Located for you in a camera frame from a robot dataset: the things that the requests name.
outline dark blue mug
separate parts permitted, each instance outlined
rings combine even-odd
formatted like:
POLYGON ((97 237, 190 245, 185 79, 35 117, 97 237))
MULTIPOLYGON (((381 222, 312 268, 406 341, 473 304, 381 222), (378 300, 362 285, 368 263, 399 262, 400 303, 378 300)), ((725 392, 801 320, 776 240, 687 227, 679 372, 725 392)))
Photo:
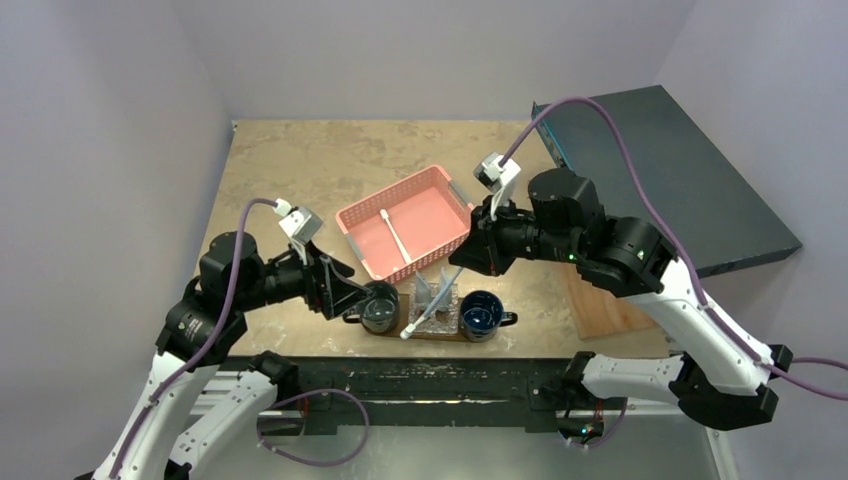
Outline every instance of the dark blue mug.
POLYGON ((518 321, 518 314, 505 312, 500 299, 485 290, 466 295, 459 305, 459 316, 459 329, 472 342, 485 342, 495 336, 498 327, 518 321))

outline basket handle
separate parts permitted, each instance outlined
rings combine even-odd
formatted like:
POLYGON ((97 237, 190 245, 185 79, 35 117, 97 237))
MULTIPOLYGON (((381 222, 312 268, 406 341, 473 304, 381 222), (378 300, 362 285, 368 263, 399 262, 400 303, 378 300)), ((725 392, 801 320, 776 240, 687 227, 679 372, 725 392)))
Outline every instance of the basket handle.
POLYGON ((459 185, 457 185, 456 181, 451 180, 448 182, 448 186, 453 192, 454 196, 462 202, 463 205, 471 205, 471 198, 465 193, 465 190, 462 189, 459 185))

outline mug handle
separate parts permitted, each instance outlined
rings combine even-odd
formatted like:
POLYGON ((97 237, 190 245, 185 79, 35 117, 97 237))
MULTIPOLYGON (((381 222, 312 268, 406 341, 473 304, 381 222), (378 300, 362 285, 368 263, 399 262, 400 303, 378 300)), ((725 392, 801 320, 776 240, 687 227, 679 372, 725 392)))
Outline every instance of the mug handle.
POLYGON ((510 325, 515 325, 518 322, 518 314, 515 312, 506 312, 504 313, 504 319, 501 320, 500 327, 508 327, 510 325))
POLYGON ((351 308, 342 314, 342 321, 350 324, 362 323, 362 317, 357 313, 356 308, 351 308))

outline wall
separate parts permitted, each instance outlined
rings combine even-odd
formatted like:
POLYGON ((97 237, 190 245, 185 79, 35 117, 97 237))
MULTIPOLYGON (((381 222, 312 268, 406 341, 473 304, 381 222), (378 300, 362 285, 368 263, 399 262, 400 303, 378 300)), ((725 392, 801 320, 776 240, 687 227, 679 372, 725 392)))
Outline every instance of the wall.
MULTIPOLYGON (((844 2, 700 1, 657 77, 805 244, 710 279, 739 321, 796 354, 848 360, 848 30, 844 2)), ((795 366, 848 391, 844 372, 795 366)), ((845 404, 772 382, 775 421, 733 434, 743 478, 843 478, 845 404)))
POLYGON ((93 470, 197 258, 229 144, 170 2, 4 2, 0 477, 93 470))
POLYGON ((694 0, 179 0, 236 118, 525 119, 651 84, 694 0))

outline beige tabletop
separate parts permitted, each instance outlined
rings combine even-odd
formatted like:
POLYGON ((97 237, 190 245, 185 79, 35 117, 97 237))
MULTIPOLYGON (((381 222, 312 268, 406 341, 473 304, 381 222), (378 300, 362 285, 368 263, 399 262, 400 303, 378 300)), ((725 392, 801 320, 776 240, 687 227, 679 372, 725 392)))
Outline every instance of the beige tabletop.
MULTIPOLYGON (((308 206, 324 220, 315 244, 357 270, 358 282, 368 281, 362 265, 335 221, 340 209, 429 165, 441 165, 480 202, 486 190, 471 171, 490 152, 505 151, 525 122, 468 121, 282 121, 241 120, 221 178, 200 253, 216 235, 235 230, 245 203, 254 197, 284 198, 308 206)), ((514 200, 530 208, 527 183, 553 166, 533 134, 514 158, 522 167, 514 200)), ((287 248, 277 225, 279 217, 268 207, 254 207, 247 231, 257 240, 263 258, 287 248)), ((422 270, 436 281, 445 259, 422 270)), ((667 354, 663 332, 657 328, 592 340, 577 336, 565 301, 560 265, 518 260, 501 277, 471 271, 457 280, 460 295, 471 290, 496 293, 519 322, 499 329, 485 343, 400 340, 376 337, 361 326, 324 320, 300 299, 289 300, 247 314, 248 332, 233 347, 234 355, 270 349, 282 355, 403 356, 403 357, 569 357, 592 350, 622 357, 667 354)), ((410 280, 400 291, 410 290, 410 280)))

